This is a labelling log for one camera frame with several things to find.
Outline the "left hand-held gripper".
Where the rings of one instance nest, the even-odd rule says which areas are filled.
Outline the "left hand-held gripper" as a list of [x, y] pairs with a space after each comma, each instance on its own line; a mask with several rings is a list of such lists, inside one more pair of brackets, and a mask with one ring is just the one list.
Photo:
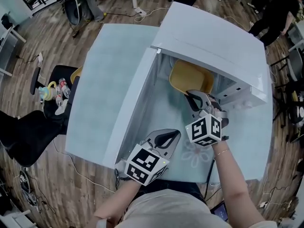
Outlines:
[[167, 169], [170, 161], [161, 157], [158, 151], [153, 150], [150, 142], [155, 143], [155, 148], [168, 149], [180, 137], [176, 129], [161, 129], [151, 132], [142, 145], [136, 144], [129, 155], [124, 174], [132, 180], [147, 186], [159, 178]]

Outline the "person's right hand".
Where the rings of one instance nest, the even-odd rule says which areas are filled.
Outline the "person's right hand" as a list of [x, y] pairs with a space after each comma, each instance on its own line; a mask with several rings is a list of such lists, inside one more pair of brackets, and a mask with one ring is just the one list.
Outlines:
[[229, 124], [228, 113], [222, 109], [215, 97], [212, 95], [208, 95], [208, 97], [213, 107], [213, 115], [216, 118], [221, 118], [221, 128], [225, 128]]

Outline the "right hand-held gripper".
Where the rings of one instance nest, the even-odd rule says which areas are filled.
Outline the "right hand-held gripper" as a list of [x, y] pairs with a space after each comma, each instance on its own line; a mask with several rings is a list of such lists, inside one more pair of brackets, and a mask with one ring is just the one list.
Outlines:
[[191, 121], [185, 126], [189, 141], [202, 147], [221, 141], [222, 118], [216, 116], [218, 109], [210, 105], [209, 96], [199, 90], [189, 90], [186, 99], [192, 109]]

